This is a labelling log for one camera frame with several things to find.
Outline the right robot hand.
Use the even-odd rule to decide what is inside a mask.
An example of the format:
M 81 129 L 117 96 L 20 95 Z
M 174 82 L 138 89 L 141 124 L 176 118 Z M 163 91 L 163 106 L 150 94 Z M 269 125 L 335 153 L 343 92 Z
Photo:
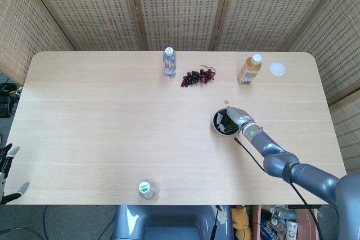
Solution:
M 213 117 L 214 128 L 223 135 L 236 134 L 252 123 L 255 120 L 247 112 L 231 106 L 217 111 Z

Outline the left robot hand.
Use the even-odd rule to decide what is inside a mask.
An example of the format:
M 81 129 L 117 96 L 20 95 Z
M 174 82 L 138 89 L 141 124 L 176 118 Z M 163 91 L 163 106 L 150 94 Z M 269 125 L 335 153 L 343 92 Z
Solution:
M 7 203 L 20 198 L 30 186 L 29 182 L 25 182 L 17 192 L 5 196 L 6 180 L 12 166 L 12 160 L 19 149 L 19 146 L 13 147 L 12 143 L 1 148 L 1 205 L 6 205 Z

